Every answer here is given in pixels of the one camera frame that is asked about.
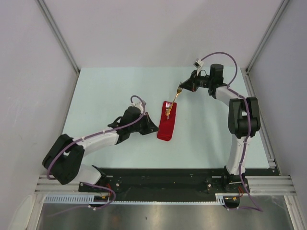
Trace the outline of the red satin napkin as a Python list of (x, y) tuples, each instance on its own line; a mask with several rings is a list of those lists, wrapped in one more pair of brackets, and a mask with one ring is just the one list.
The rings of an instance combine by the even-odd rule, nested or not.
[(176, 121), (177, 103), (173, 104), (170, 115), (166, 115), (168, 104), (171, 104), (171, 102), (163, 102), (159, 130), (157, 133), (157, 138), (164, 141), (171, 140)]

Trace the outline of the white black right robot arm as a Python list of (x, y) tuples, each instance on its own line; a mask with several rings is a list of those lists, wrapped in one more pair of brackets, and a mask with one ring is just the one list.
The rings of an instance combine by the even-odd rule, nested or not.
[(226, 192), (238, 188), (238, 180), (234, 177), (245, 173), (245, 155), (251, 139), (260, 130), (260, 110), (256, 97), (244, 97), (224, 83), (224, 67), (212, 64), (210, 74), (202, 75), (202, 62), (194, 62), (196, 69), (190, 77), (179, 86), (195, 92), (198, 88), (207, 88), (208, 94), (228, 106), (228, 129), (232, 134), (232, 145), (228, 162), (225, 166), (229, 176), (221, 180)]

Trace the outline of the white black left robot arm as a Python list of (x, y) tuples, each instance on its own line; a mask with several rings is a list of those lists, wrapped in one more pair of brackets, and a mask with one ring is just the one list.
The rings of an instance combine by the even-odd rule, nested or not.
[(106, 180), (95, 166), (83, 165), (83, 158), (107, 146), (120, 144), (132, 133), (147, 135), (158, 130), (147, 112), (130, 106), (123, 116), (119, 116), (101, 132), (83, 138), (60, 135), (43, 159), (42, 165), (47, 169), (48, 175), (52, 175), (53, 180), (62, 185), (77, 180), (89, 183), (92, 189), (99, 192), (105, 188)]

